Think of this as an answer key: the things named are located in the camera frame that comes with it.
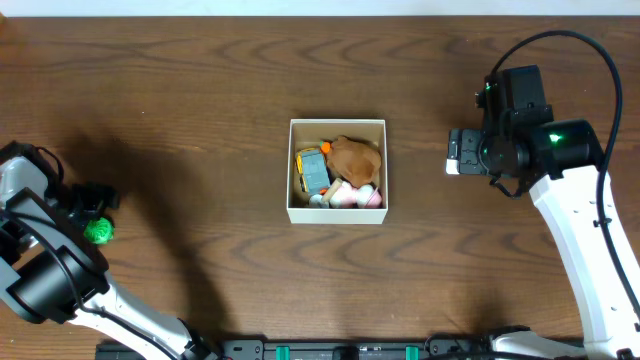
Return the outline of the green round bottle cap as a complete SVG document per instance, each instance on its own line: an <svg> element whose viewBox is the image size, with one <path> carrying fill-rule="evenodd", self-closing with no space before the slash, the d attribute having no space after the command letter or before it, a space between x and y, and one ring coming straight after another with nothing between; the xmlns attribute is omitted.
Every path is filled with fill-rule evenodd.
<svg viewBox="0 0 640 360"><path fill-rule="evenodd" d="M105 217L90 220L84 229L84 236L95 245L105 245L110 242L115 234L115 227Z"/></svg>

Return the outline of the yellow grey toy truck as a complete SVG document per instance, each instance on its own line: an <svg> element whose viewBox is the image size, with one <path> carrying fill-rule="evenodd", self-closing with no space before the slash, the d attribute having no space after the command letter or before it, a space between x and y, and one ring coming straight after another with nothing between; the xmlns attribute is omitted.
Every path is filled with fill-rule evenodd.
<svg viewBox="0 0 640 360"><path fill-rule="evenodd" d="M295 156L302 190L309 195L323 194L331 186L325 157L319 148L300 150Z"/></svg>

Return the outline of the brown plush capybara toy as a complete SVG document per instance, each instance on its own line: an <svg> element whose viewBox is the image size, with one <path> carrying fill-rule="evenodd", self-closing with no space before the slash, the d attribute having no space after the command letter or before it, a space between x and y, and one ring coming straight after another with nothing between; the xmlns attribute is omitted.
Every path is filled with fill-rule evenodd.
<svg viewBox="0 0 640 360"><path fill-rule="evenodd" d="M321 152L334 175L359 188L372 183L382 165L380 153L371 146L338 136L333 142L323 142Z"/></svg>

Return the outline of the pink white duck toy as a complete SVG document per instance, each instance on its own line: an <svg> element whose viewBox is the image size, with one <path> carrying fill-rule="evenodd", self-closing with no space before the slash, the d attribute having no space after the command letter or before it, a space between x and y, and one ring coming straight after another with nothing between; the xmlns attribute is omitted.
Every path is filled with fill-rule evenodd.
<svg viewBox="0 0 640 360"><path fill-rule="evenodd" d="M370 184L356 188L348 182L343 182L329 199L332 208L377 209L382 206L382 202L378 188Z"/></svg>

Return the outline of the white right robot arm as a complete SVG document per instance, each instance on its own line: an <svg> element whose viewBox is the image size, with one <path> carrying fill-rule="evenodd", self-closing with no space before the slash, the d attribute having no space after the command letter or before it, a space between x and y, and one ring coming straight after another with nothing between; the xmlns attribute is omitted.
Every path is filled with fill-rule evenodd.
<svg viewBox="0 0 640 360"><path fill-rule="evenodd" d="M446 171L519 181L549 228L579 309L583 343L569 345L513 330L493 337L489 356L636 359L639 264L612 196L603 152L584 120L519 127L504 136L474 129L449 133Z"/></svg>

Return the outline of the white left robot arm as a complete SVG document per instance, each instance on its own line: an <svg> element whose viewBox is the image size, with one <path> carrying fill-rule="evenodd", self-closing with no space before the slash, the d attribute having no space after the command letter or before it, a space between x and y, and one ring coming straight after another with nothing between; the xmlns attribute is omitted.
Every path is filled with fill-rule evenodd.
<svg viewBox="0 0 640 360"><path fill-rule="evenodd" d="M99 249L29 187L1 205L1 299L28 322L91 328L145 359L223 355L119 286Z"/></svg>

